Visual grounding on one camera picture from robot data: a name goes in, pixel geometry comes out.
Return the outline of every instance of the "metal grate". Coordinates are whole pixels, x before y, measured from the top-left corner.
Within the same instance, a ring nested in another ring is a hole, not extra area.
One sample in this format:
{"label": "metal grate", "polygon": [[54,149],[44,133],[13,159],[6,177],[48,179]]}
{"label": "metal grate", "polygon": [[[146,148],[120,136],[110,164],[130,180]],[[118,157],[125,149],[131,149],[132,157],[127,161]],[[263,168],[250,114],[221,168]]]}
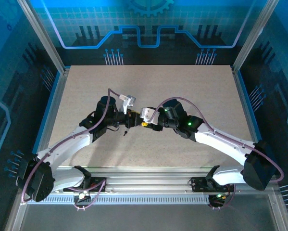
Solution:
{"label": "metal grate", "polygon": [[[29,202],[38,205],[66,205],[73,204],[74,195],[49,195],[41,202]],[[207,195],[100,195],[97,205],[206,205],[209,203]]]}

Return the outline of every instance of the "black bracket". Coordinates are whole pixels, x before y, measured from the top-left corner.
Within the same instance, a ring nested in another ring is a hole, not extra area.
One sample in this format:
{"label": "black bracket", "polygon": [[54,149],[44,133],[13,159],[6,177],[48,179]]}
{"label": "black bracket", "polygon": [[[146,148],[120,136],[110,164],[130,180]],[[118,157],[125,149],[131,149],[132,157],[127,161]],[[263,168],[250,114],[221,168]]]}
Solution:
{"label": "black bracket", "polygon": [[[82,184],[79,187],[76,187],[76,189],[79,189],[79,190],[88,189],[91,186],[96,185],[103,180],[106,180],[106,177],[91,177],[91,173],[88,172],[86,169],[84,169],[81,166],[75,166],[74,168],[78,169],[79,171],[81,171],[84,174],[84,180],[83,180]],[[100,187],[101,187],[101,185],[99,185],[98,187],[96,187],[92,190],[89,190],[89,192],[98,192],[100,190]],[[65,188],[65,189],[63,189],[63,192],[74,192],[74,190]]]}
{"label": "black bracket", "polygon": [[228,191],[226,185],[219,185],[214,179],[213,174],[218,169],[219,165],[214,166],[206,177],[192,177],[189,184],[194,193],[225,193]]}

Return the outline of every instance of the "table surface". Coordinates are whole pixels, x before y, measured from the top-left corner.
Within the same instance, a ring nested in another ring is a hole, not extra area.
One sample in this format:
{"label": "table surface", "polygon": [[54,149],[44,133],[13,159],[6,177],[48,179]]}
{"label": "table surface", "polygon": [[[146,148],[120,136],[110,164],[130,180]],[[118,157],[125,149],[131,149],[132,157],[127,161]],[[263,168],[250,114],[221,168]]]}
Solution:
{"label": "table surface", "polygon": [[[251,140],[236,84],[228,65],[72,66],[67,78],[49,145],[73,131],[94,111],[107,89],[136,97],[132,109],[156,107],[180,96],[195,103],[216,128]],[[198,115],[182,103],[188,114]],[[211,167],[236,165],[235,160],[207,145],[185,140],[172,129],[162,132],[136,127],[123,137],[107,131],[63,166],[84,167]]]}

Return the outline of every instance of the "glass panel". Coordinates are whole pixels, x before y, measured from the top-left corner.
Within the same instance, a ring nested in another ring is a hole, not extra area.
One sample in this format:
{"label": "glass panel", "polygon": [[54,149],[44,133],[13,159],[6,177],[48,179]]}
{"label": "glass panel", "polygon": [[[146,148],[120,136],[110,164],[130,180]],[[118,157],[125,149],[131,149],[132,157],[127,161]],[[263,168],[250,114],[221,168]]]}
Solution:
{"label": "glass panel", "polygon": [[65,65],[233,64],[265,0],[32,0]]}
{"label": "glass panel", "polygon": [[0,1],[0,230],[18,190],[17,150],[32,152],[56,73],[17,1]]}
{"label": "glass panel", "polygon": [[242,66],[241,74],[262,139],[271,145],[285,172],[281,184],[287,184],[288,0],[279,1]]}

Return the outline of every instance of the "white plastic part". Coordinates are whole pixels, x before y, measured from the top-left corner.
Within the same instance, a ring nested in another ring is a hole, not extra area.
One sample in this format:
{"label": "white plastic part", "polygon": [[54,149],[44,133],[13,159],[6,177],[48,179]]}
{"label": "white plastic part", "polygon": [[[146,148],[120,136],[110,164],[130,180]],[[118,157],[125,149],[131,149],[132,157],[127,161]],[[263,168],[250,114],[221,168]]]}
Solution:
{"label": "white plastic part", "polygon": [[[225,132],[222,132],[218,129],[214,129],[215,131],[224,134],[236,141],[239,141],[243,144],[247,144],[248,146],[254,147],[253,142],[245,141],[239,139],[237,137],[231,136]],[[198,143],[207,144],[226,155],[232,157],[236,161],[238,161],[242,166],[244,166],[244,162],[246,160],[245,154],[251,153],[251,150],[244,148],[243,146],[237,145],[233,142],[227,141],[224,138],[221,138],[214,134],[214,131],[208,129],[206,124],[201,124],[198,128],[198,132],[195,133],[195,139]]]}
{"label": "white plastic part", "polygon": [[[79,132],[82,132],[86,130],[85,127],[77,127],[72,133],[70,133],[65,138],[75,135]],[[80,149],[90,145],[92,143],[92,135],[90,133],[84,133],[80,136],[74,137],[68,141],[66,141],[64,144],[60,145],[57,149],[54,150],[53,153],[50,154],[48,158],[45,159],[45,162],[50,163],[50,167],[52,169],[52,173],[55,172],[55,170],[69,157],[73,156],[77,151]],[[49,147],[45,150],[42,150],[37,153],[38,158],[41,159],[46,153],[50,151],[50,149],[53,147]]]}
{"label": "white plastic part", "polygon": [[128,107],[133,107],[134,105],[134,102],[136,100],[135,97],[131,96],[131,95],[128,95],[128,96],[125,96],[125,95],[119,95],[119,98],[124,101],[121,106],[120,106],[120,111],[121,112],[124,112],[124,114],[126,114],[126,110]]}
{"label": "white plastic part", "polygon": [[77,187],[80,186],[82,181],[84,180],[84,174],[76,169],[57,169],[53,173],[54,188],[52,192],[68,187]]}
{"label": "white plastic part", "polygon": [[226,184],[246,184],[241,174],[243,166],[238,167],[218,167],[213,174],[213,179],[219,185]]}
{"label": "white plastic part", "polygon": [[142,119],[144,119],[144,122],[145,123],[149,123],[149,124],[155,124],[155,125],[158,125],[158,118],[159,118],[159,115],[160,113],[157,112],[155,114],[155,116],[153,117],[152,121],[151,122],[148,122],[151,117],[152,117],[152,114],[154,113],[154,109],[151,109],[151,108],[147,108],[147,107],[143,107],[141,110],[140,110],[140,116]]}

